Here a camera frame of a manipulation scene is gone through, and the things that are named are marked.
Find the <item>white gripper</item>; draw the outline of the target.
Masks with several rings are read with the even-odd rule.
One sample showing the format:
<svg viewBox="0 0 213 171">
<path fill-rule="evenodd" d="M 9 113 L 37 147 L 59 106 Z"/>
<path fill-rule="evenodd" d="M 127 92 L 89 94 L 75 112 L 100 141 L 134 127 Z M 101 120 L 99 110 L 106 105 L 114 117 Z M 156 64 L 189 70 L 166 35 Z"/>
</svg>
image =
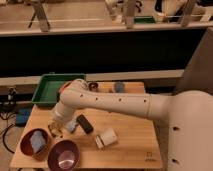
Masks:
<svg viewBox="0 0 213 171">
<path fill-rule="evenodd" d="M 62 103 L 57 103 L 52 110 L 53 120 L 63 127 L 65 127 L 70 121 L 76 121 L 74 113 L 75 110 L 73 108 L 66 107 Z"/>
</svg>

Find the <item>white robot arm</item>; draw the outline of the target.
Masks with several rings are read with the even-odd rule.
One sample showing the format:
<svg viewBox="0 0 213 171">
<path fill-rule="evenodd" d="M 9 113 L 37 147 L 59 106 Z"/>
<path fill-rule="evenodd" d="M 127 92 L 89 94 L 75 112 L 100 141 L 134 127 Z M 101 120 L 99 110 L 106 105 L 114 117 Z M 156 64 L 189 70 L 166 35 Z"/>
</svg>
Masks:
<svg viewBox="0 0 213 171">
<path fill-rule="evenodd" d="M 67 124 L 80 108 L 94 108 L 169 124 L 168 171 L 213 171 L 213 96 L 191 90 L 173 96 L 92 92 L 75 79 L 59 95 L 53 118 Z"/>
</svg>

